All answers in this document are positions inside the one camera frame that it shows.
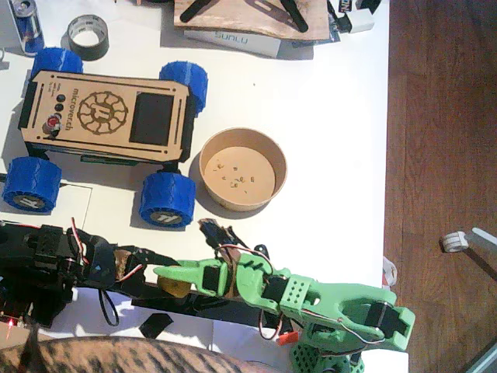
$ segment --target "cardboard bowl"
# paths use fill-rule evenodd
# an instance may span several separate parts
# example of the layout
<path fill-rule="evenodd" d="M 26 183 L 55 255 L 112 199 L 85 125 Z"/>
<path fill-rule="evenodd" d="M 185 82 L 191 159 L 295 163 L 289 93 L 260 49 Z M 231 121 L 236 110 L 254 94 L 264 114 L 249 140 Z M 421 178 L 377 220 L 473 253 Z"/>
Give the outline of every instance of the cardboard bowl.
<path fill-rule="evenodd" d="M 287 178 L 280 147 L 249 128 L 230 128 L 210 138 L 200 152 L 200 175 L 209 195 L 232 211 L 267 204 Z"/>

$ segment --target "red button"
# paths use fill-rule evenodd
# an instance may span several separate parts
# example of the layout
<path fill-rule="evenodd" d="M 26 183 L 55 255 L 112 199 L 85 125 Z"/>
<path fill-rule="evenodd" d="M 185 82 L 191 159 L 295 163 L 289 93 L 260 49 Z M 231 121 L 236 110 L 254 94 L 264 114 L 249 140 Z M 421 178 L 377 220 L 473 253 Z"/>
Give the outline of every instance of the red button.
<path fill-rule="evenodd" d="M 47 126 L 49 128 L 55 128 L 58 124 L 60 124 L 61 122 L 59 121 L 59 118 L 57 118 L 56 116 L 52 115 L 51 117 L 49 117 L 47 119 Z"/>

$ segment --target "sticker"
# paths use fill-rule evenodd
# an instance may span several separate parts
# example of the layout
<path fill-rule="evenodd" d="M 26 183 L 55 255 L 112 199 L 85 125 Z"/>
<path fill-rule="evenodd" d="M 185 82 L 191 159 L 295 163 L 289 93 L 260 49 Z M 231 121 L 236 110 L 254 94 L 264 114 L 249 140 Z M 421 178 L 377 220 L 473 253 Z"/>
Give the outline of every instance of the sticker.
<path fill-rule="evenodd" d="M 163 225 L 178 224 L 181 222 L 181 216 L 167 211 L 156 211 L 150 215 L 150 219 Z"/>
<path fill-rule="evenodd" d="M 340 0 L 339 12 L 346 13 L 352 11 L 352 0 Z"/>
<path fill-rule="evenodd" d="M 40 199 L 33 196 L 26 196 L 20 194 L 14 197 L 14 202 L 22 207 L 29 207 L 34 209 L 39 209 L 45 206 L 45 203 Z"/>

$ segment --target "duct tape roll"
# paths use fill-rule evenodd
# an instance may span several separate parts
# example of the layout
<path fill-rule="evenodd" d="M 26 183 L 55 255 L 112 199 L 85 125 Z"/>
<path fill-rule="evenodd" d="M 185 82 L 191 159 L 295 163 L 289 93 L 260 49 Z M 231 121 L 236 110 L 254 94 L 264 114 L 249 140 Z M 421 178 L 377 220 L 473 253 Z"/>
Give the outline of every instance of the duct tape roll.
<path fill-rule="evenodd" d="M 75 42 L 75 37 L 85 31 L 92 31 L 99 41 L 93 45 L 81 45 Z M 83 61 L 94 61 L 103 57 L 109 50 L 109 31 L 103 19 L 92 14 L 74 18 L 68 26 L 68 39 L 71 51 Z"/>

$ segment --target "blue 3d printed wheel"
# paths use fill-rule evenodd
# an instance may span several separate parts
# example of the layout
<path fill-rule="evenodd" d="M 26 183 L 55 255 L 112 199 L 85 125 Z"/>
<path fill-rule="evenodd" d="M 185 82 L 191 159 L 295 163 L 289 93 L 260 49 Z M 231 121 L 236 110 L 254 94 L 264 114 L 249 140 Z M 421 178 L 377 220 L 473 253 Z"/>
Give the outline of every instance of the blue 3d printed wheel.
<path fill-rule="evenodd" d="M 178 173 L 153 173 L 143 182 L 140 216 L 146 222 L 180 228 L 193 220 L 195 183 Z"/>
<path fill-rule="evenodd" d="M 7 172 L 3 199 L 20 210 L 52 211 L 62 172 L 52 162 L 35 157 L 13 159 Z"/>
<path fill-rule="evenodd" d="M 39 70 L 60 72 L 83 72 L 83 61 L 74 52 L 63 48 L 44 48 L 34 58 L 31 78 Z"/>
<path fill-rule="evenodd" d="M 189 86 L 195 97 L 195 117 L 205 107 L 207 98 L 207 73 L 198 64 L 187 61 L 169 62 L 158 75 L 161 80 L 172 80 Z"/>

